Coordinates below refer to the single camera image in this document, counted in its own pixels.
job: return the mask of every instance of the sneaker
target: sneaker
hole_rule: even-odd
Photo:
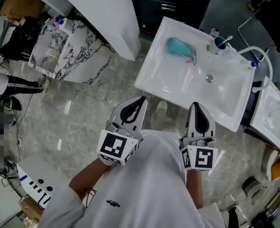
[[[166,101],[160,101],[157,106],[157,111],[167,111],[167,102]]]
[[[234,203],[232,206],[229,206],[229,207],[227,208],[227,211],[229,211],[229,210],[232,209],[232,208],[236,208],[238,205],[239,205],[238,202]]]
[[[37,84],[38,84],[39,86],[42,86],[42,85],[44,84],[45,80],[46,80],[46,75],[43,74],[43,75],[39,78],[39,80],[37,81]]]
[[[46,78],[44,84],[42,85],[43,93],[46,93],[48,91],[50,85],[50,79]]]

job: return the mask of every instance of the black cabinet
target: black cabinet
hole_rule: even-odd
[[[163,16],[198,28],[210,0],[132,0],[140,29],[155,34]]]

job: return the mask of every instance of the sink drain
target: sink drain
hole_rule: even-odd
[[[208,83],[212,83],[214,81],[214,78],[212,75],[208,74],[206,77],[205,77],[206,81]]]

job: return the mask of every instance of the marble countertop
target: marble countertop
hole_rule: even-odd
[[[70,20],[72,33],[56,30],[47,20],[31,53],[28,66],[58,80],[98,85],[112,52],[81,21]],[[50,60],[48,51],[58,60]]]

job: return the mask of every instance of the cardboard box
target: cardboard box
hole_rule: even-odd
[[[41,210],[37,204],[31,197],[26,197],[19,203],[22,211],[36,224],[39,223],[40,218],[43,214],[43,210]]]
[[[138,143],[137,139],[103,129],[97,144],[97,153],[107,161],[125,165],[137,150]]]
[[[29,16],[37,19],[43,6],[44,3],[41,0],[5,0],[0,9],[0,16],[12,19]]]

